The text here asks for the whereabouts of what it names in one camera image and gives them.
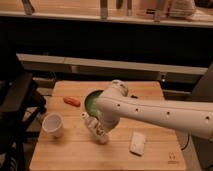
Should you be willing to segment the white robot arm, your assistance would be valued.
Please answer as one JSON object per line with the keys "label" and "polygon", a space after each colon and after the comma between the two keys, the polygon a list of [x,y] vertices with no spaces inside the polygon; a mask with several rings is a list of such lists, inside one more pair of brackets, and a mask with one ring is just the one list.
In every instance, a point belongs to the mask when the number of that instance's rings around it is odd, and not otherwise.
{"label": "white robot arm", "polygon": [[213,141],[213,103],[140,100],[127,94],[128,85],[113,80],[97,98],[98,118],[107,132],[128,118]]}

